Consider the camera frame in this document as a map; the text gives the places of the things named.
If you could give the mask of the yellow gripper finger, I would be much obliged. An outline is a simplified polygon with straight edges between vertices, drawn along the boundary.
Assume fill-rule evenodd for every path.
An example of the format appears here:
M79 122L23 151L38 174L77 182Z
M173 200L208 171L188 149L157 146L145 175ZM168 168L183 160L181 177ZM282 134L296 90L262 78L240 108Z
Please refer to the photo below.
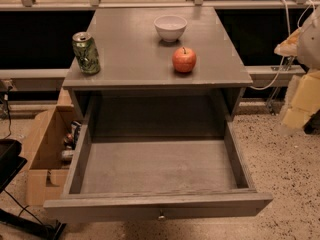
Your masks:
M299 36L300 29L296 29L286 40L276 46L274 53L284 57L296 56Z
M289 82L282 124L290 129L302 129L320 110L320 71L302 77L294 75Z

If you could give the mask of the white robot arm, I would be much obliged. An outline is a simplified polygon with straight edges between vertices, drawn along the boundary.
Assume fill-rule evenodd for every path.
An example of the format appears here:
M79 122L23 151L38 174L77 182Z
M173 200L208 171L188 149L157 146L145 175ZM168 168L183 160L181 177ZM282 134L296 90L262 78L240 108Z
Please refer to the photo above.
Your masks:
M288 107L282 118L282 124L287 128L302 129L320 110L320 7L278 44L274 53L294 56L309 68L304 76L292 78L286 96Z

